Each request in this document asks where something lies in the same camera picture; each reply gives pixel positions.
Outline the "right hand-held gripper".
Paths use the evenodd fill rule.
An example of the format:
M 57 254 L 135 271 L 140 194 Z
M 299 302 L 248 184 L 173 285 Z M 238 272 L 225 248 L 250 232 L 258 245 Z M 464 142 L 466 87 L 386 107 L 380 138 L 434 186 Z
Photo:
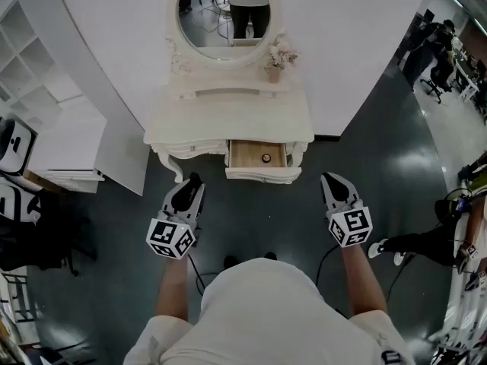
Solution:
M 328 208 L 336 208 L 336 203 L 350 204 L 332 213 L 327 213 L 328 230 L 341 248 L 364 243 L 371 234 L 372 222 L 369 208 L 359 199 L 355 186 L 335 173 L 320 176 L 323 201 Z

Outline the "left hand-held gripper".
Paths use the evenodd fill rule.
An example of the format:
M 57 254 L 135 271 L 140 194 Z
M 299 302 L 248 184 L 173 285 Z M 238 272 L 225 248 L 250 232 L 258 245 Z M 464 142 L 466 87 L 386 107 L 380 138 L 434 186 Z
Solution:
M 154 253 L 182 259 L 196 245 L 197 221 L 204 200 L 205 183 L 198 173 L 191 173 L 166 194 L 163 209 L 151 219 L 146 236 L 146 243 Z

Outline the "large white wooden drawer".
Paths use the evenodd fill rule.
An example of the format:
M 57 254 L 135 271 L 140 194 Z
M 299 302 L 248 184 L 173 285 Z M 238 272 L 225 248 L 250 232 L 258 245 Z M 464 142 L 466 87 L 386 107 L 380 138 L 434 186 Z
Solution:
M 263 163 L 264 154 L 272 157 L 269 163 Z M 301 175 L 301 168 L 288 165 L 282 143 L 231 140 L 225 173 L 228 179 L 282 185 L 293 183 Z

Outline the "person's left forearm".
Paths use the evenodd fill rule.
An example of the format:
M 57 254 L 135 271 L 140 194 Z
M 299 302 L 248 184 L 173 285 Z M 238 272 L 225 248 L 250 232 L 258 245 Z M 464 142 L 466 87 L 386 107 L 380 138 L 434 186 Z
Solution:
M 188 321 L 188 258 L 168 259 L 164 266 L 155 307 L 156 316 L 171 316 Z

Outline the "person's right forearm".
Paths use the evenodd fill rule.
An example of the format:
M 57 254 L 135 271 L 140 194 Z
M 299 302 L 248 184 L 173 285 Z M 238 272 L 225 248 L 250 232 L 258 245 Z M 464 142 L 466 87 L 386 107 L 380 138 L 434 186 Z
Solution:
M 384 293 L 362 247 L 354 245 L 341 251 L 353 315 L 371 311 L 387 313 Z

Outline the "white dressing table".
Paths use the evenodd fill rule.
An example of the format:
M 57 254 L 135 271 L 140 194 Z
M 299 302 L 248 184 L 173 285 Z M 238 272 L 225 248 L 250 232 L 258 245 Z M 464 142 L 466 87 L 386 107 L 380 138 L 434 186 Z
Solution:
M 183 180 L 178 160 L 203 154 L 224 157 L 231 140 L 282 143 L 290 167 L 300 167 L 314 132 L 303 85 L 289 65 L 277 84 L 264 70 L 269 55 L 243 68 L 172 69 L 151 105 L 144 143 Z

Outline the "low white cabinet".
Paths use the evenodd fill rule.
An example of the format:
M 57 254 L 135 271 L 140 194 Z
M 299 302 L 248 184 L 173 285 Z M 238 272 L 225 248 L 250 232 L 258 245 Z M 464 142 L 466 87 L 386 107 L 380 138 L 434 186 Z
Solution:
M 107 121 L 83 95 L 60 106 L 55 122 L 38 133 L 27 168 L 61 188 L 94 194 L 104 181 L 96 161 Z

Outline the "person's white shirt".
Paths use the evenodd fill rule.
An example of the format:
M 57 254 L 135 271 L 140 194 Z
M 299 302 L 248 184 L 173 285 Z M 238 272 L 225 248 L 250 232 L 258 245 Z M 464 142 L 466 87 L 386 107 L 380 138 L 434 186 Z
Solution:
M 151 318 L 123 365 L 415 365 L 383 311 L 345 318 L 311 279 L 259 258 L 207 286 L 199 321 Z

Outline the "pink flowers in vase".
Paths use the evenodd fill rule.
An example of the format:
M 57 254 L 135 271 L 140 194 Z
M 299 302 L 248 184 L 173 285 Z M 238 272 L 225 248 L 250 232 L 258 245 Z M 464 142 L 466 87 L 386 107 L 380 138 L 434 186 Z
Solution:
M 291 45 L 282 39 L 277 39 L 269 46 L 269 59 L 264 67 L 269 76 L 271 84 L 277 84 L 281 72 L 288 66 L 293 65 L 298 59 L 299 53 Z

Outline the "black office chair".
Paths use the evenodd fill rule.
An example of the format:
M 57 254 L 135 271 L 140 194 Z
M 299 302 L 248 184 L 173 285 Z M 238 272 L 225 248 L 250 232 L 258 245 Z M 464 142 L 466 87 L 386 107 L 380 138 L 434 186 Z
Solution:
M 95 261 L 93 246 L 84 248 L 78 240 L 88 217 L 76 217 L 62 206 L 60 196 L 51 192 L 40 194 L 40 218 L 37 222 L 15 221 L 0 214 L 0 269 L 13 271 L 36 266 L 45 271 L 69 267 L 74 276 L 72 252 L 77 251 Z

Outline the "white device with black marks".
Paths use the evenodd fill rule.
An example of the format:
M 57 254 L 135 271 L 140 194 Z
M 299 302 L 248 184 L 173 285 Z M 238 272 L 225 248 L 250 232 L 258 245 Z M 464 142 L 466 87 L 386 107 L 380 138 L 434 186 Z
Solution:
M 15 119 L 0 116 L 0 218 L 36 223 L 41 186 L 24 177 L 34 134 Z

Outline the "oval white framed mirror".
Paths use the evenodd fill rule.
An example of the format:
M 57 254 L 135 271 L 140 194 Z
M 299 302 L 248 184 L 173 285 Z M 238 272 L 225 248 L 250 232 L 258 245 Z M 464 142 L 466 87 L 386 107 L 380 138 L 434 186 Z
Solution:
M 234 69 L 257 62 L 285 32 L 279 0 L 170 0 L 166 41 L 172 69 Z

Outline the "white cube shelf unit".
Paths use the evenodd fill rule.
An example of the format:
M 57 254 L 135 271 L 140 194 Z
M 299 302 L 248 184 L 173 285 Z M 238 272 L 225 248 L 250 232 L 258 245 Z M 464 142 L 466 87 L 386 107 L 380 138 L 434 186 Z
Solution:
M 38 132 L 58 119 L 62 102 L 81 95 L 37 36 L 20 2 L 12 2 L 0 16 L 0 110 Z

